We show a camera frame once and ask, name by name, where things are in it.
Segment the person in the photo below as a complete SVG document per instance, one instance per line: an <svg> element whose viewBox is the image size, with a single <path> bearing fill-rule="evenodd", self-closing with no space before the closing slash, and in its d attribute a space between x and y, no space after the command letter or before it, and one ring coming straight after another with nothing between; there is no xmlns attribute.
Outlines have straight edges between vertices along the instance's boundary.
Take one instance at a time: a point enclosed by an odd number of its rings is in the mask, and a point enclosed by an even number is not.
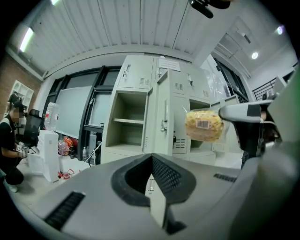
<svg viewBox="0 0 300 240"><path fill-rule="evenodd" d="M0 122L0 170L4 172L4 185L17 192L16 185L23 182L23 174L16 168L27 157L26 151L17 152L15 143L15 124L24 117L24 106L18 99L9 102L8 115Z"/></svg>

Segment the brick wall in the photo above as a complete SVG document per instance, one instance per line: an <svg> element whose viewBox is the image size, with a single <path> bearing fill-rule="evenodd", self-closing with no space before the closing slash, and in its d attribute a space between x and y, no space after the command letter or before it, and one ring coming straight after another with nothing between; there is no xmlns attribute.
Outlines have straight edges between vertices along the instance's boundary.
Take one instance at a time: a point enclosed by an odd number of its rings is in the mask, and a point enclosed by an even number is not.
<svg viewBox="0 0 300 240"><path fill-rule="evenodd" d="M30 110L34 105L42 82L19 65L10 55L5 54L0 63L0 120L3 118L11 89L16 80L34 90L28 109Z"/></svg>

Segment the ceiling light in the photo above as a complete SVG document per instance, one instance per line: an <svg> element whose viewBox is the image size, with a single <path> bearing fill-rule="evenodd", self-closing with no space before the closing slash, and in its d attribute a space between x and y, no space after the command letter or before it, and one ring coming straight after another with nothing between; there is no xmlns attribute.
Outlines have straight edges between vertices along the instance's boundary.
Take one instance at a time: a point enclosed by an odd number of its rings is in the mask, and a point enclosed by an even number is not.
<svg viewBox="0 0 300 240"><path fill-rule="evenodd" d="M254 52L254 53L252 54L252 59L257 59L257 57L258 57L258 53L257 53L257 52Z"/></svg>
<svg viewBox="0 0 300 240"><path fill-rule="evenodd" d="M279 35L281 35L281 34L283 33L283 27L282 27L282 26L279 26L279 27L277 28L277 33L278 33Z"/></svg>
<svg viewBox="0 0 300 240"><path fill-rule="evenodd" d="M28 28L28 30L27 30L27 32L26 32L26 34L25 34L25 37L23 38L23 41L22 41L21 46L20 46L20 50L21 50L22 52L25 51L26 46L27 46L27 44L29 43L29 40L30 40L30 38L31 38L32 35L33 35L32 29L31 29L31 28Z"/></svg>
<svg viewBox="0 0 300 240"><path fill-rule="evenodd" d="M51 2L53 5L55 5L58 2L58 0L51 0Z"/></svg>

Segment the glove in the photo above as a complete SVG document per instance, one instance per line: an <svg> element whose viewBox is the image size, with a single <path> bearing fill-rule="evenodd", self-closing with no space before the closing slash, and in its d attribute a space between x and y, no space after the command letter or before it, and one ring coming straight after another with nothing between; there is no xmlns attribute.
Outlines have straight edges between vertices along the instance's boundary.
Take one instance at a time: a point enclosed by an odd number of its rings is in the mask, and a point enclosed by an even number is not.
<svg viewBox="0 0 300 240"><path fill-rule="evenodd" d="M24 151L24 150L23 150L22 152L19 153L19 156L20 156L20 158L22 158L22 159L23 159L23 158L26 158L26 157L27 157L27 151Z"/></svg>

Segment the ceiling panel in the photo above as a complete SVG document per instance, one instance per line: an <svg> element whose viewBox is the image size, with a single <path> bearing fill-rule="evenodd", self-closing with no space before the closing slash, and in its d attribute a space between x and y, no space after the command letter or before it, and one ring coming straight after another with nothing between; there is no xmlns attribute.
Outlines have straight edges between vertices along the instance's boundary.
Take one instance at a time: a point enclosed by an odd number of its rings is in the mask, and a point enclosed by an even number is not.
<svg viewBox="0 0 300 240"><path fill-rule="evenodd" d="M208 19L193 9L188 0L59 0L55 6L49 0L44 2L47 5L30 25L34 35L24 53L41 71L58 68L67 60L79 59L81 54L89 56L93 51L101 55L102 51L107 54L110 49L122 47L125 52L126 45L139 49L138 45L147 45L155 48L154 52L167 49L176 52L174 55L181 53L196 59L211 38L219 41L223 36L216 34L226 31L218 27L220 21L228 15L236 17L237 6L243 5L235 1L226 10L209 7L214 18ZM270 56L279 46L266 47L273 40L269 36L277 23L270 20L269 13L261 6L252 5L240 13L235 23L220 43L230 50L228 55L236 53L245 65L254 69L259 61L247 63L253 49L259 48ZM243 32L251 40L250 45ZM23 36L24 28L20 28L19 34L12 38L11 44L16 49Z"/></svg>

